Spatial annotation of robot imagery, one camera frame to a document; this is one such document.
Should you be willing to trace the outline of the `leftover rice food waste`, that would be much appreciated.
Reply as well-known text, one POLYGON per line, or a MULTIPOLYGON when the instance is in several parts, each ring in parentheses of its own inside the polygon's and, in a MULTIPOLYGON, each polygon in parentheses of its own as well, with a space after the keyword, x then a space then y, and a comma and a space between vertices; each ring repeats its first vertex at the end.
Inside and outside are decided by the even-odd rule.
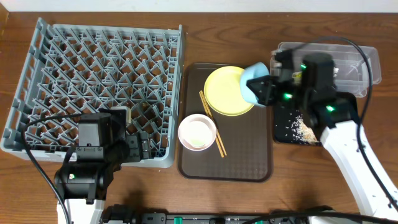
POLYGON ((297 116, 292 122, 291 130, 293 131, 294 140, 305 144, 318 144, 313 130, 304 124, 302 115, 297 116))

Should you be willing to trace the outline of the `light blue bowl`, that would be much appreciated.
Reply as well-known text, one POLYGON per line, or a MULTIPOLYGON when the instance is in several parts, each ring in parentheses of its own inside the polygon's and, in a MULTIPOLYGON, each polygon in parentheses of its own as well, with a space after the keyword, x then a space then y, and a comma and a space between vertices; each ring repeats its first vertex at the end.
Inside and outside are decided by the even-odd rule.
POLYGON ((268 75, 269 70, 262 62, 255 63, 254 65, 251 65, 244 69, 239 81, 239 86, 241 95, 246 102, 251 103, 254 106, 259 106, 261 108, 264 107, 264 105, 260 105, 258 103, 258 97, 247 87, 246 83, 248 80, 268 75))

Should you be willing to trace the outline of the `green orange snack wrapper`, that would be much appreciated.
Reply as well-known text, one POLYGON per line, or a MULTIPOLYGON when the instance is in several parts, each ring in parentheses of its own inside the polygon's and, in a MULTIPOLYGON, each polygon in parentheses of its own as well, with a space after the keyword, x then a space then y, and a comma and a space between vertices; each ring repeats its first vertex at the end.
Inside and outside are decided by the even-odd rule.
POLYGON ((294 79, 294 83, 296 85, 300 85, 302 81, 302 72, 294 72, 292 74, 292 78, 294 79))

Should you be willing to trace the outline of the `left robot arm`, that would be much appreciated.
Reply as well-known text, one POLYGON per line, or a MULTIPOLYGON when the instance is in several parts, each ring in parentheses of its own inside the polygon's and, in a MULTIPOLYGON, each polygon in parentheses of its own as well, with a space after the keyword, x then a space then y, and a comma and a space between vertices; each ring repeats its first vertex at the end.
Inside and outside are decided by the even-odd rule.
POLYGON ((55 174, 55 185, 71 223, 136 223, 127 205, 106 208, 107 189, 123 163, 150 159, 150 140, 145 131, 127 134, 131 109, 114 106, 84 114, 78 122, 78 145, 67 152, 55 174))

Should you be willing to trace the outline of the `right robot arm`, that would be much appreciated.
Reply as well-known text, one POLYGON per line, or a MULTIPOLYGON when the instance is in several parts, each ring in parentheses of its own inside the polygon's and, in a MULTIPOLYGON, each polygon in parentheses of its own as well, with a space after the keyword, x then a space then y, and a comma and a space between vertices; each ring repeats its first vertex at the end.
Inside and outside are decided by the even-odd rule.
POLYGON ((293 50, 274 55, 277 76, 263 63, 244 69, 240 79, 245 101, 258 106, 279 105, 299 110, 305 125, 329 152, 359 208, 359 215, 342 214, 357 222, 397 222, 397 187, 372 150, 352 93, 339 92, 331 55, 315 52, 303 57, 295 71, 293 50))

